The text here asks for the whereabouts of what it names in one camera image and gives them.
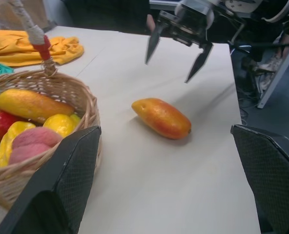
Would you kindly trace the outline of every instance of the table surface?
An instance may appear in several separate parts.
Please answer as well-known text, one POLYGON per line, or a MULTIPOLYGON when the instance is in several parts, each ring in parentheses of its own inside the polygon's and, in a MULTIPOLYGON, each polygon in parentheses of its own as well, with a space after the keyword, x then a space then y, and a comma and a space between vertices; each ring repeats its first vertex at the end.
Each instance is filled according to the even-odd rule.
POLYGON ((148 36, 67 27, 48 35, 79 37, 83 57, 59 70, 90 87, 101 114, 103 161, 79 234, 260 233, 230 134, 241 119, 227 45, 216 44, 185 84, 196 45, 162 38, 147 66, 148 36), (168 140, 144 126, 131 103, 149 97, 183 112, 189 137, 168 140))

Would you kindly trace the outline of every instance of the yellow towel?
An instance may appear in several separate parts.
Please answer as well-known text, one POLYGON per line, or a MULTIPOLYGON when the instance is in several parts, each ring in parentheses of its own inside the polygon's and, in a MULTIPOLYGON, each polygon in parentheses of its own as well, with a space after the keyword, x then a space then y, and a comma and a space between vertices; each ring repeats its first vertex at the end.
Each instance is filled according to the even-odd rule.
MULTIPOLYGON (((50 54, 55 62, 64 64, 80 57, 84 48, 76 37, 50 39, 50 54)), ((10 66, 27 66, 41 63, 42 59, 28 41, 24 31, 0 30, 0 63, 10 66)))

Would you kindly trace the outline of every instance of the red basket handle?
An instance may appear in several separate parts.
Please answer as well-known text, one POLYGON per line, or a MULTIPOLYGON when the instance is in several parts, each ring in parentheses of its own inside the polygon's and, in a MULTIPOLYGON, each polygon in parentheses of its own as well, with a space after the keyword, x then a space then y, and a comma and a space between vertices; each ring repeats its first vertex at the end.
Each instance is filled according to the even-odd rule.
POLYGON ((24 6, 20 0, 8 0, 12 6, 13 12, 19 17, 23 25, 24 30, 28 34, 28 39, 33 45, 34 49, 39 51, 43 60, 44 70, 48 76, 53 75, 56 72, 55 63, 49 53, 50 41, 45 35, 43 30, 35 25, 28 15, 24 6))

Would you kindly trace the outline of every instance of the shoe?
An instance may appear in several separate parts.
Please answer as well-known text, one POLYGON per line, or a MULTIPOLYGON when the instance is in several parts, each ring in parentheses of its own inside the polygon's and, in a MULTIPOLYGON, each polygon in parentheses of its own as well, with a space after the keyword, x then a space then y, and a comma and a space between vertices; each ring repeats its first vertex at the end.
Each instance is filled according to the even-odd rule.
POLYGON ((271 81, 272 81, 273 76, 274 76, 274 74, 268 74, 268 75, 260 82, 260 88, 261 88, 263 91, 265 91, 265 90, 269 87, 269 85, 270 85, 270 83, 271 83, 271 81))
POLYGON ((266 63, 259 65, 258 70, 266 72, 276 72, 282 62, 282 58, 275 55, 271 57, 266 63))

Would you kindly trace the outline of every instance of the wicker basket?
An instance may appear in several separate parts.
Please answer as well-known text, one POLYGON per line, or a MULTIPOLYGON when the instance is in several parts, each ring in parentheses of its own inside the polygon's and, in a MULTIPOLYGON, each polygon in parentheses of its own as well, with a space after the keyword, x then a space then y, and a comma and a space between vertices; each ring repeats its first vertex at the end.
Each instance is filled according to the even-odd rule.
MULTIPOLYGON (((72 105, 76 114, 82 117, 74 131, 100 125, 97 99, 91 94, 89 88, 76 78, 58 73, 51 58, 44 61, 43 65, 44 70, 0 75, 0 93, 8 89, 31 90, 72 105)), ((57 147, 58 145, 24 162, 0 168, 0 205, 2 207, 11 208, 33 173, 53 155, 57 147)), ((99 167, 101 161, 100 151, 101 141, 96 168, 99 167)))

